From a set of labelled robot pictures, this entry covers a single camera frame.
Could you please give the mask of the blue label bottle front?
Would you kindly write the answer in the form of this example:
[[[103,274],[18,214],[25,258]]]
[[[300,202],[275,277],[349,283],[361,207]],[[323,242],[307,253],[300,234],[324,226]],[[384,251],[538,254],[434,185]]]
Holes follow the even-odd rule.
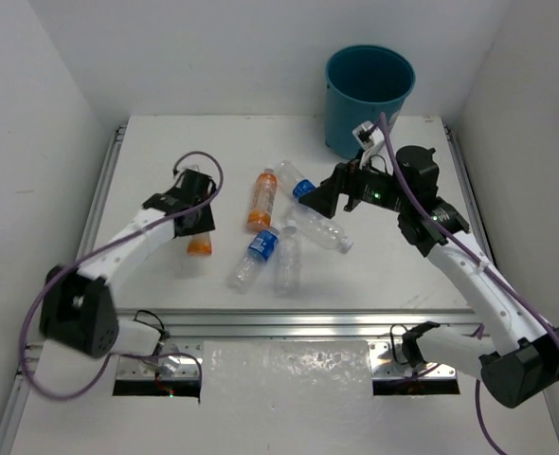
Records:
[[[276,226],[260,231],[232,268],[227,277],[227,285],[239,293],[247,293],[275,252],[279,236],[280,230]]]

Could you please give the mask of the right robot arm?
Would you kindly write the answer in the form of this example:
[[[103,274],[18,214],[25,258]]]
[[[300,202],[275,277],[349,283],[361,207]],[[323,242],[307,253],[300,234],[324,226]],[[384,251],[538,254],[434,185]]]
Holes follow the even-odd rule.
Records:
[[[327,218],[334,217],[342,194],[348,197],[347,211],[368,203],[397,212],[404,238],[459,290],[487,336],[475,340],[427,321],[403,333],[404,358],[412,368],[430,362],[454,367],[513,409],[559,381],[559,327],[546,330],[509,289],[496,283],[499,274],[485,262],[468,223],[438,195],[434,153],[405,146],[395,156],[392,173],[358,156],[337,164],[330,177],[298,201]]]

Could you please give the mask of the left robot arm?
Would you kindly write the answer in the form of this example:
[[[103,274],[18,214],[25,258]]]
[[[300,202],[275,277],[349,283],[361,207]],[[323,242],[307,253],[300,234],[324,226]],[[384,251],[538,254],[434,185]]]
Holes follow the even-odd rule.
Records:
[[[158,248],[177,237],[215,229],[211,207],[202,203],[217,189],[212,177],[187,169],[172,187],[149,197],[114,238],[130,240],[86,260],[46,293],[39,331],[84,355],[153,355],[160,329],[117,315],[116,298],[128,278]]]

